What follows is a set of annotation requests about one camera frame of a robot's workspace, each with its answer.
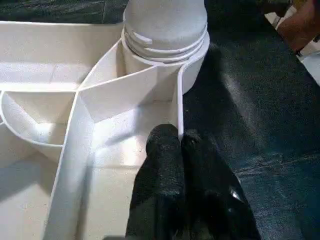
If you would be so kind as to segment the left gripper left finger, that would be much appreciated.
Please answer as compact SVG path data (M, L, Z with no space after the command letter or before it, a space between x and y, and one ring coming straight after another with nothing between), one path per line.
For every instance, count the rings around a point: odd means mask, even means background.
M172 240L184 229L186 187L178 130L153 128L145 146L131 195L125 236L137 240Z

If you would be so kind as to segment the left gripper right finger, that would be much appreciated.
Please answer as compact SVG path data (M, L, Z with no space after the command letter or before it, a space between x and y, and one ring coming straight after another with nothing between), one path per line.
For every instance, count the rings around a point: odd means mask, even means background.
M212 138L195 129L181 140L191 240L259 240L237 176Z

